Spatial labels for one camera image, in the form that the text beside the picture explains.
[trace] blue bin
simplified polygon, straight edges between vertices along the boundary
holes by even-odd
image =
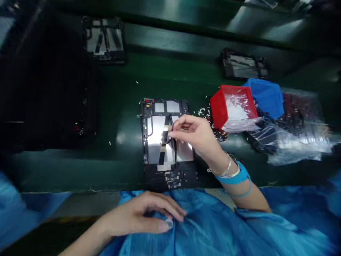
[[[251,88],[252,96],[258,101],[260,109],[268,112],[272,118],[277,119],[284,114],[283,94],[278,84],[249,78],[243,86]]]

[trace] clear plastic bag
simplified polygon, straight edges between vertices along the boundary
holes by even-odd
[[[262,120],[261,117],[254,117],[250,100],[246,94],[226,94],[228,120],[223,126],[227,133],[239,133],[244,131],[260,130],[256,124]]]
[[[279,120],[267,120],[260,131],[250,132],[251,143],[269,154],[268,163],[285,165],[303,159],[321,161],[322,154],[332,153],[335,143],[329,140],[316,93],[282,89],[285,114]]]

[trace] blue anti-static strap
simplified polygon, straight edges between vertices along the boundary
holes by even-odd
[[[240,195],[240,196],[234,196],[234,195],[226,193],[231,197],[244,197],[244,196],[247,196],[248,194],[250,194],[250,192],[252,190],[252,181],[251,181],[250,175],[249,175],[248,171],[246,170],[246,168],[244,167],[244,165],[242,165],[242,163],[239,161],[237,161],[237,163],[239,164],[239,168],[240,168],[240,173],[237,176],[234,176],[233,178],[221,178],[221,177],[216,176],[216,178],[221,183],[230,184],[230,185],[239,184],[239,183],[242,183],[246,180],[249,180],[250,181],[250,189],[245,194]]]

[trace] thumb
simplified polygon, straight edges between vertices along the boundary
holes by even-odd
[[[136,233],[161,234],[169,230],[167,223],[162,219],[140,217],[138,222],[139,228]]]
[[[179,132],[179,131],[173,131],[173,132],[168,133],[168,136],[174,139],[183,140],[184,142],[190,143],[192,134]]]

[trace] wrist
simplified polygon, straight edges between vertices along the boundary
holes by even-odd
[[[97,226],[97,230],[103,239],[111,239],[114,236],[119,236],[119,232],[115,230],[117,225],[109,214],[110,212],[104,214],[94,224]]]
[[[206,163],[217,176],[232,175],[238,170],[238,166],[233,159],[222,149],[216,152],[215,156]]]

